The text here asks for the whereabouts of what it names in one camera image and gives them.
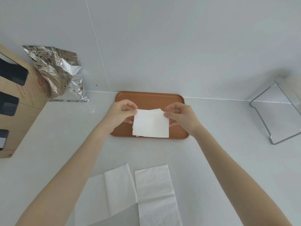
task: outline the silver foil bag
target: silver foil bag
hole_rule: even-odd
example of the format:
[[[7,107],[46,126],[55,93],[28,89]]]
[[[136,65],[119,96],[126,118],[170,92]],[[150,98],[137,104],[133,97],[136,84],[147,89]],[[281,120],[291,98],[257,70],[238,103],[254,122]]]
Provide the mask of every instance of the silver foil bag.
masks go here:
[[[51,101],[89,102],[85,95],[77,54],[46,46],[23,46],[51,88]]]

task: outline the brown cardboard box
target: brown cardboard box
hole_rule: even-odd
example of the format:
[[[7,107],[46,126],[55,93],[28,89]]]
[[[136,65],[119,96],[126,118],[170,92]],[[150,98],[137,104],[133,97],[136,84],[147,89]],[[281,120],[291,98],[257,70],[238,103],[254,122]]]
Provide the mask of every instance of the brown cardboard box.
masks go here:
[[[10,76],[7,77],[6,75],[6,78],[2,77],[4,75],[0,72],[0,132],[2,134],[8,133],[7,138],[4,138],[3,135],[0,136],[0,158],[6,158],[13,155],[43,109],[49,99],[50,88],[39,72],[19,56],[7,50],[2,45],[0,45],[0,53],[4,55],[2,57],[9,58],[28,70],[28,75],[23,86],[8,80],[7,78],[10,78]],[[14,114],[7,115],[3,114],[4,109],[1,110],[1,106],[5,106],[7,97],[12,98],[9,95],[16,97],[13,99],[17,101],[15,102],[17,105],[6,103],[6,110],[10,109],[12,105],[16,108],[14,109]]]

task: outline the brown tray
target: brown tray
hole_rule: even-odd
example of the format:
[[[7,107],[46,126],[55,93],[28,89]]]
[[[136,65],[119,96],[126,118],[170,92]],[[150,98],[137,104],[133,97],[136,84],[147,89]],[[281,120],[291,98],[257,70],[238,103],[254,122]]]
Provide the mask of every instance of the brown tray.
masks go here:
[[[128,99],[134,102],[139,109],[150,110],[160,108],[163,111],[165,111],[166,106],[173,102],[181,102],[183,104],[185,103],[184,98],[178,94],[121,91],[115,97],[116,102],[124,99]],[[114,129],[111,135],[115,137],[136,137],[132,135],[132,131],[132,124],[123,122],[121,125]],[[186,139],[188,136],[189,134],[180,125],[174,125],[169,128],[168,139],[183,140]]]

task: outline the person's left hand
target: person's left hand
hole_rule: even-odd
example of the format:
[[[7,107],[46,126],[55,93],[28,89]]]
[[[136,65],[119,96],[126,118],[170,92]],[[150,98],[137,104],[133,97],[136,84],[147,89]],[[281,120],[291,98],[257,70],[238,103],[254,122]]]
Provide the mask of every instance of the person's left hand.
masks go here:
[[[99,124],[111,133],[122,122],[132,124],[136,109],[136,104],[127,99],[114,102]]]

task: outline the person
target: person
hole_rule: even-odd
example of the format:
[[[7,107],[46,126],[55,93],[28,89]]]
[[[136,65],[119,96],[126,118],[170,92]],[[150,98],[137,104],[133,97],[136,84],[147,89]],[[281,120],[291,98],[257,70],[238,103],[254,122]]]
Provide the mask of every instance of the person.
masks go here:
[[[80,148],[28,206],[16,225],[64,226],[106,137],[122,122],[131,124],[137,108],[129,100],[114,102]],[[189,105],[175,102],[168,105],[166,111],[164,116],[170,119],[170,126],[179,124],[196,139],[244,226],[291,225],[274,201],[201,125]]]

